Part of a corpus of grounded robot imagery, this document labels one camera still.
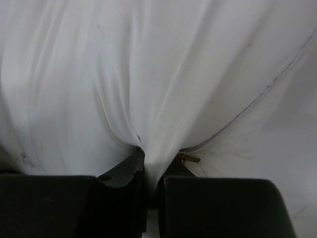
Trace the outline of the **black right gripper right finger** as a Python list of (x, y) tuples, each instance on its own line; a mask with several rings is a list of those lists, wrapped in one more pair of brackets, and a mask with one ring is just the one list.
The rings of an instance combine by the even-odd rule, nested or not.
[(277, 187), (269, 180), (199, 178), (175, 157), (158, 183), (162, 238), (293, 238)]

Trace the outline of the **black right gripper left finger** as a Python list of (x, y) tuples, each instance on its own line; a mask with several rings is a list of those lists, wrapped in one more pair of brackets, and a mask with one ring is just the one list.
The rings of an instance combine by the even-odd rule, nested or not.
[(136, 149), (98, 177), (1, 170), (1, 237), (140, 238), (146, 231), (144, 158)]

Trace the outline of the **white pillow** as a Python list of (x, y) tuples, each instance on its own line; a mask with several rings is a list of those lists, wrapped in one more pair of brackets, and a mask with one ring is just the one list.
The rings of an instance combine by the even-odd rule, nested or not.
[(314, 0), (3, 0), (1, 161), (98, 176), (137, 147), (246, 149), (317, 38)]

